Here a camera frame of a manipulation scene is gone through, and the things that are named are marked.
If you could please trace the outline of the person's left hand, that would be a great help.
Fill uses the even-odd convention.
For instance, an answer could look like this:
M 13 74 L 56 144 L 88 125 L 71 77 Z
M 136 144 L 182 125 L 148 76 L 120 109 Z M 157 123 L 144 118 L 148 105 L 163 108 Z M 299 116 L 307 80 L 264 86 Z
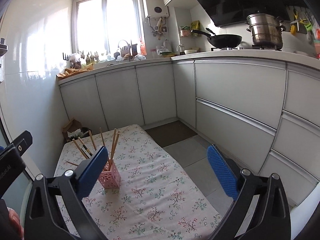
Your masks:
M 7 210 L 9 212 L 9 222 L 12 230 L 18 235 L 20 239 L 24 239 L 24 228 L 21 225 L 19 215 L 14 209 L 10 207 L 8 207 Z

